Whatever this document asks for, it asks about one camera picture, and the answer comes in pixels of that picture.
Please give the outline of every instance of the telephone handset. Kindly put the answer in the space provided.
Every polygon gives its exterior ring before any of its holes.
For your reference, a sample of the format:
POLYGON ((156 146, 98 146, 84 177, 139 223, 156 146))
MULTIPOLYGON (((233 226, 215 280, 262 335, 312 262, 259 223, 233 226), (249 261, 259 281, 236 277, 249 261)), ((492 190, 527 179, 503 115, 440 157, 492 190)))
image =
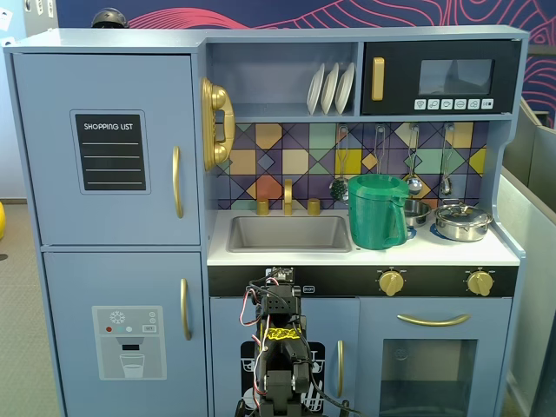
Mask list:
POLYGON ((204 143, 205 170, 211 170, 217 163, 229 158, 235 139, 235 116, 228 93, 207 78, 202 79, 202 141, 204 143), (217 110, 224 112, 224 140, 216 141, 217 110))

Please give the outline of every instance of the oven door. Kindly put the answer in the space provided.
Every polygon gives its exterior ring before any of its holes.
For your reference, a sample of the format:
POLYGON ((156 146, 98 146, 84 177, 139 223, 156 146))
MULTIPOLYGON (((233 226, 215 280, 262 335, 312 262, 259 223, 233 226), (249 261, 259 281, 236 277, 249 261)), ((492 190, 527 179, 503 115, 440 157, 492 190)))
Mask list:
POLYGON ((367 43, 363 115, 512 112, 520 40, 367 43))
POLYGON ((380 417, 492 416, 511 306, 362 298, 356 408, 380 417))

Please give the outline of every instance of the oven window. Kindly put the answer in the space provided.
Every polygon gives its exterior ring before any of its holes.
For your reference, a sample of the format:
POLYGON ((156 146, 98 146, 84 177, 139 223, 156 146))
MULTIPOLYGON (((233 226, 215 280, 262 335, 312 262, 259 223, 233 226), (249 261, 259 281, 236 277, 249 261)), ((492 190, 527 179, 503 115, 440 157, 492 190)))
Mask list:
POLYGON ((384 340, 380 417, 467 417, 476 340, 384 340))
POLYGON ((436 59, 420 64, 420 96, 470 96, 490 92, 492 59, 436 59))

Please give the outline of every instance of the white plate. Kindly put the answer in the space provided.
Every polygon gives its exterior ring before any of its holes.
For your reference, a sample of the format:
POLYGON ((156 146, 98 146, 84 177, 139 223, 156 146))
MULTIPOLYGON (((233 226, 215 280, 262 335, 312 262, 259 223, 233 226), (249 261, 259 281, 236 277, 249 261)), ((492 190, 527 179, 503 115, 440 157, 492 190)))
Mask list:
POLYGON ((350 63, 346 69, 346 72, 340 78, 338 83, 338 90, 336 91, 336 98, 334 99, 334 104, 338 114, 341 115, 346 108, 348 103, 349 93, 351 92, 351 86, 354 83, 355 74, 355 64, 350 63))
POLYGON ((309 92, 307 94, 307 108, 309 113, 312 115, 314 109, 316 109, 316 104, 319 102, 319 96, 321 95, 322 78, 324 78, 324 63, 313 76, 311 81, 311 86, 309 87, 309 92))
POLYGON ((322 89, 321 106, 322 112, 327 115, 332 105, 332 100, 334 99, 334 92, 336 91, 336 84, 338 83, 338 72, 340 71, 340 65, 338 63, 334 64, 334 67, 327 76, 327 81, 324 82, 324 88, 322 89))

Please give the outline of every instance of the ice dispenser icon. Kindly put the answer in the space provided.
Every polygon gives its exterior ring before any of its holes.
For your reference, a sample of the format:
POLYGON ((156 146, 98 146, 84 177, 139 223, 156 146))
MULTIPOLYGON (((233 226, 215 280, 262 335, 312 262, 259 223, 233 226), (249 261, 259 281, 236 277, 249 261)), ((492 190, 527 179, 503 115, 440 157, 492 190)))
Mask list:
POLYGON ((162 307, 93 307, 101 380, 164 380, 162 307))

